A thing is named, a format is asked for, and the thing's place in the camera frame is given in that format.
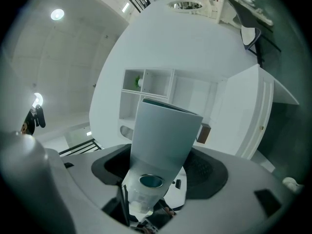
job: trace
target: round opening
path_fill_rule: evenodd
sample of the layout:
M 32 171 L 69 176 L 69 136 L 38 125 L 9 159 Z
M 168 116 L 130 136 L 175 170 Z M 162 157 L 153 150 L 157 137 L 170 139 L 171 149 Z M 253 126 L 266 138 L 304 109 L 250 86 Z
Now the round opening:
M 151 188 L 158 188 L 164 184 L 164 180 L 162 178 L 154 176 L 154 175 L 142 175 L 139 178 L 139 181 L 142 185 L 145 185 Z

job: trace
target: ceiling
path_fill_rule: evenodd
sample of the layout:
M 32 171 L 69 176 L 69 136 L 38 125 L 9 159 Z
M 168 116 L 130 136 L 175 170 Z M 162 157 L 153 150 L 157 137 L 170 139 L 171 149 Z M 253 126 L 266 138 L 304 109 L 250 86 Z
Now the ceiling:
M 65 15 L 51 20 L 57 8 Z M 30 0 L 21 8 L 1 50 L 22 83 L 43 96 L 47 127 L 35 135 L 88 114 L 92 85 L 127 25 L 98 0 Z

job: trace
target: light fixture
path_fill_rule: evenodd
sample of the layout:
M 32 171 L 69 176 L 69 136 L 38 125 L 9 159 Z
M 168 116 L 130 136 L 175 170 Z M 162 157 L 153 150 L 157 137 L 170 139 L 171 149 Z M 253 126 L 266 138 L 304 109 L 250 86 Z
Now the light fixture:
M 34 93 L 34 95 L 36 96 L 36 99 L 35 99 L 35 101 L 33 103 L 33 108 L 36 108 L 37 105 L 42 106 L 42 104 L 43 104 L 42 95 L 39 94 L 39 93 Z
M 56 9 L 52 11 L 51 13 L 51 19 L 55 21 L 60 20 L 63 16 L 64 16 L 64 11 L 61 9 Z
M 128 8 L 129 3 L 126 3 L 126 5 L 123 7 L 122 12 L 125 13 L 126 9 Z

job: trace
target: green plant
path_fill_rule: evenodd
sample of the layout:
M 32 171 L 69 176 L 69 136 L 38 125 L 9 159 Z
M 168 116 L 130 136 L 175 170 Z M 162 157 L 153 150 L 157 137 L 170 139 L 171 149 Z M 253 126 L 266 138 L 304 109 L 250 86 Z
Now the green plant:
M 138 85 L 138 80 L 140 80 L 140 76 L 137 76 L 137 78 L 136 78 L 136 80 L 135 80 L 135 86 L 136 86 L 136 88 L 139 87 L 139 85 Z

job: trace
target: small box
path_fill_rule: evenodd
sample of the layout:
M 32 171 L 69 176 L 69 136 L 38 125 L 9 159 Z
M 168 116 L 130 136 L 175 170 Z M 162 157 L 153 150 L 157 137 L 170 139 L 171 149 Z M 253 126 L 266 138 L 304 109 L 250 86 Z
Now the small box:
M 210 133 L 210 130 L 211 130 L 211 127 L 208 124 L 202 123 L 199 128 L 196 141 L 199 143 L 205 144 L 208 138 L 208 135 Z

